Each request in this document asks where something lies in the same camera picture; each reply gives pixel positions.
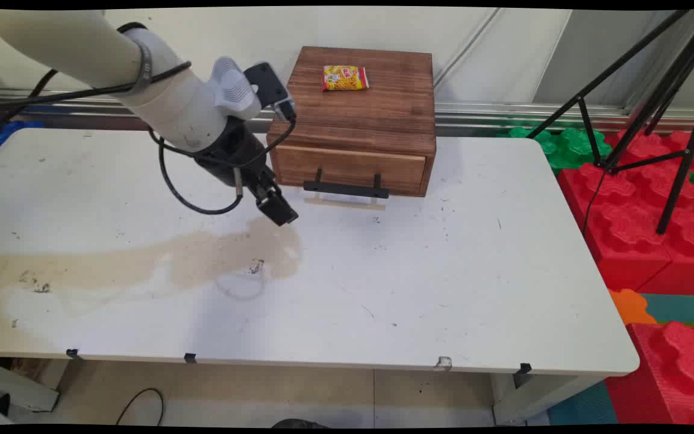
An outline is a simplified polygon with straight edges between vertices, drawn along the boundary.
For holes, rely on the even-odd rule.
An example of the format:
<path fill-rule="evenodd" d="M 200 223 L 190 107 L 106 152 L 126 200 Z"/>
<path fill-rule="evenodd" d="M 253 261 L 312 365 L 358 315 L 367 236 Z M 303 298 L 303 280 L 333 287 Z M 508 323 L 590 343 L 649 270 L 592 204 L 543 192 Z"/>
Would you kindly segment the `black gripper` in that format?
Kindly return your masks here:
<path fill-rule="evenodd" d="M 233 167 L 242 165 L 240 184 L 251 189 L 258 208 L 277 226 L 290 224 L 299 215 L 282 195 L 264 151 L 245 121 L 229 116 L 217 140 L 202 151 L 202 156 L 210 159 L 202 160 L 202 167 L 223 184 L 235 187 Z"/>

